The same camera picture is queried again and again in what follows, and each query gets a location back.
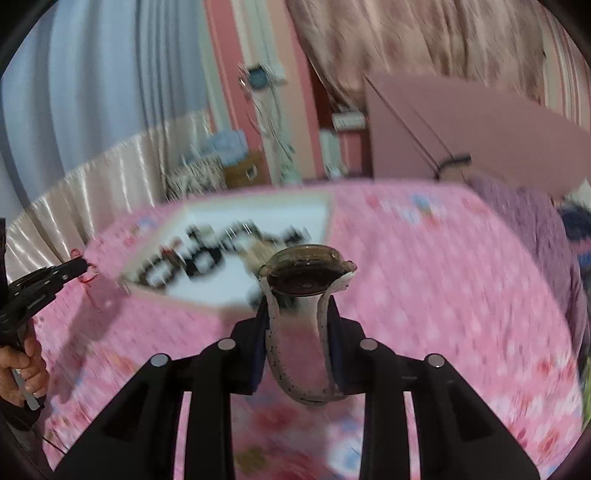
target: floral pattern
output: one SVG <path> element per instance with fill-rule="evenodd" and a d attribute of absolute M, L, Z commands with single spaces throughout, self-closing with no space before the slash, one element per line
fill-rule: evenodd
<path fill-rule="evenodd" d="M 581 395 L 564 317 L 519 240 L 459 186 L 357 182 L 329 190 L 328 243 L 359 267 L 337 296 L 341 314 L 400 355 L 443 354 L 548 477 L 580 434 Z M 212 312 L 127 296 L 117 286 L 127 258 L 176 208 L 122 218 L 90 244 L 85 257 L 100 274 L 88 293 L 98 309 L 73 282 L 36 319 L 52 373 L 46 435 L 62 448 L 151 355 L 195 355 L 231 331 L 233 322 Z M 409 223 L 405 212 L 419 221 Z M 306 338 L 290 336 L 286 354 L 298 353 L 294 373 L 316 379 L 324 366 L 307 360 L 314 356 Z M 356 479 L 363 402 L 357 395 L 320 408 L 296 404 L 266 369 L 255 395 L 232 397 L 237 478 Z M 177 480 L 186 421 L 183 414 Z M 408 421 L 415 422 L 410 408 Z M 417 480 L 416 434 L 410 445 Z M 60 454 L 45 449 L 55 465 Z"/>

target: satin curtain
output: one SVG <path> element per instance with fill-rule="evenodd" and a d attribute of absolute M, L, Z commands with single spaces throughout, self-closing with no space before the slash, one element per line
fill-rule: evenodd
<path fill-rule="evenodd" d="M 202 14 L 193 0 L 60 0 L 30 32 L 1 81 L 12 280 L 164 200 L 166 172 L 209 133 Z"/>

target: person's hand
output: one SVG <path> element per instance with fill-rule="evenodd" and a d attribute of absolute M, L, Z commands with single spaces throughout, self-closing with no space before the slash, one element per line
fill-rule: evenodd
<path fill-rule="evenodd" d="M 32 326 L 28 329 L 24 346 L 26 354 L 8 346 L 0 348 L 0 397 L 18 407 L 24 406 L 25 398 L 14 381 L 13 368 L 21 369 L 21 376 L 26 380 L 25 388 L 37 398 L 47 394 L 49 385 L 49 372 L 41 357 L 41 344 L 35 338 Z"/>

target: power strip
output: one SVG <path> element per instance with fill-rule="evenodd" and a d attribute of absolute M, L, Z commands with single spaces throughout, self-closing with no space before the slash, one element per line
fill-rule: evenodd
<path fill-rule="evenodd" d="M 333 126 L 337 132 L 365 130 L 367 122 L 362 112 L 333 113 Z"/>

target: purple cloth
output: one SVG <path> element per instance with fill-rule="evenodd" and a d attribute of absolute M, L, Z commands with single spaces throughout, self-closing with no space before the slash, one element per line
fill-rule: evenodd
<path fill-rule="evenodd" d="M 584 362 L 590 343 L 587 297 L 579 263 L 550 197 L 525 187 L 514 189 L 486 176 L 474 176 L 470 186 L 531 253 L 569 325 L 573 352 L 579 364 Z"/>

